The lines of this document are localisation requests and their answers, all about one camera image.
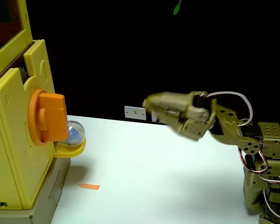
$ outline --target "black background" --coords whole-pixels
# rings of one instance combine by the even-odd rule
[[[182,0],[173,16],[177,3],[27,0],[68,114],[126,120],[124,106],[140,107],[152,93],[238,91],[254,122],[280,123],[280,12]],[[248,117],[238,97],[219,103]]]

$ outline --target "orange paper piece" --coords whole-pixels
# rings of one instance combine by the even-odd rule
[[[87,184],[87,183],[81,183],[79,184],[80,188],[86,188],[91,190],[98,190],[100,185],[94,185],[94,184]]]

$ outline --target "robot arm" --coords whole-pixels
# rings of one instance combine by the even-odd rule
[[[159,93],[148,96],[143,106],[149,113],[166,121],[173,129],[193,140],[199,140],[207,130],[220,142],[245,149],[247,154],[259,152],[257,138],[242,135],[241,127],[249,122],[237,118],[234,111],[220,106],[208,93],[195,91],[190,94]]]
[[[236,94],[247,103],[250,118],[239,120],[235,111],[217,104],[218,94]],[[241,94],[219,92],[208,94],[195,91],[190,94],[159,93],[148,96],[143,107],[165,121],[176,132],[193,140],[199,140],[207,130],[216,140],[238,146],[244,165],[244,196],[247,207],[264,209],[260,223],[268,223],[270,217],[280,219],[273,211],[280,210],[280,126],[278,123],[259,122],[254,126],[252,107]]]

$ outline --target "small screen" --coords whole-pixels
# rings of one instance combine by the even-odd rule
[[[17,0],[0,0],[0,48],[21,30]]]

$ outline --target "green object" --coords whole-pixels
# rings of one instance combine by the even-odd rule
[[[179,3],[178,3],[178,5],[175,7],[174,12],[173,12],[173,15],[176,15],[176,14],[178,13],[178,10],[179,10],[179,8],[180,8],[180,6],[181,6],[181,5],[180,5],[181,1],[182,1],[182,0],[180,0]]]

